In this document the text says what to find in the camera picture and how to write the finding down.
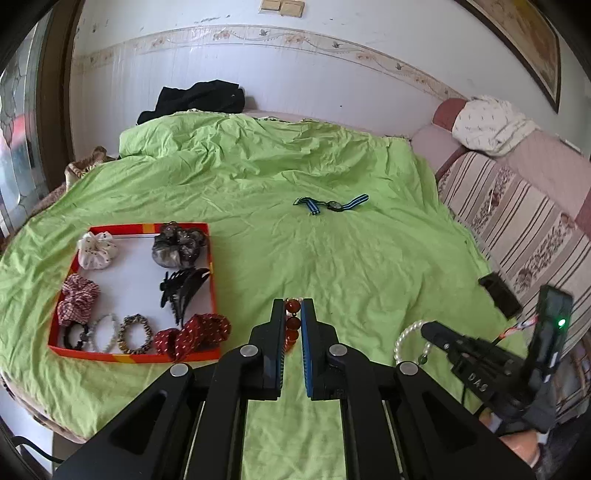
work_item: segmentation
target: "framed picture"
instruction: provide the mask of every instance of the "framed picture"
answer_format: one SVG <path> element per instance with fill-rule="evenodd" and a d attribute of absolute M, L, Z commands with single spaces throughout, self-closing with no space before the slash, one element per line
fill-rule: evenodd
<path fill-rule="evenodd" d="M 490 28 L 542 89 L 558 112 L 560 43 L 546 17 L 528 0 L 456 0 Z"/>

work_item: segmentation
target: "white scrunchie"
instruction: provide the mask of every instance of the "white scrunchie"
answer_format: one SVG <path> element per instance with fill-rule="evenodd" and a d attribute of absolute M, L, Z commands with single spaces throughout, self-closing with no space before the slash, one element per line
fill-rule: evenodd
<path fill-rule="evenodd" d="M 117 246 L 109 232 L 98 235 L 87 232 L 78 240 L 78 263 L 85 270 L 106 268 L 117 253 Z"/>

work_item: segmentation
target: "phone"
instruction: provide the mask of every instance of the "phone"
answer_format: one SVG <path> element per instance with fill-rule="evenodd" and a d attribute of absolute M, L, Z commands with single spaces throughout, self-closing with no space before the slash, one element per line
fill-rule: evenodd
<path fill-rule="evenodd" d="M 493 272 L 482 277 L 478 283 L 486 289 L 495 302 L 495 307 L 503 313 L 507 320 L 517 317 L 523 311 L 523 306 L 498 273 Z"/>

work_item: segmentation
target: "red checkered scrunchie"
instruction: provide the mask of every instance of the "red checkered scrunchie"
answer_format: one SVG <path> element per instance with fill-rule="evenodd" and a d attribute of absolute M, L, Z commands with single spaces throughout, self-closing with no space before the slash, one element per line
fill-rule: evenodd
<path fill-rule="evenodd" d="M 87 324 L 90 311 L 100 293 L 99 286 L 77 273 L 70 275 L 61 287 L 64 299 L 57 306 L 57 320 L 67 327 L 72 322 Z"/>

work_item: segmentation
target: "light switch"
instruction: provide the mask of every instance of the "light switch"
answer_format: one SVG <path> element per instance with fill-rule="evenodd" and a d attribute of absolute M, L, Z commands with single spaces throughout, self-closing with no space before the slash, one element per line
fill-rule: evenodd
<path fill-rule="evenodd" d="M 261 10 L 279 10 L 281 8 L 281 0 L 262 0 Z"/>
<path fill-rule="evenodd" d="M 305 5 L 305 2 L 300 2 L 298 0 L 283 0 L 281 2 L 279 13 L 289 17 L 301 17 Z"/>

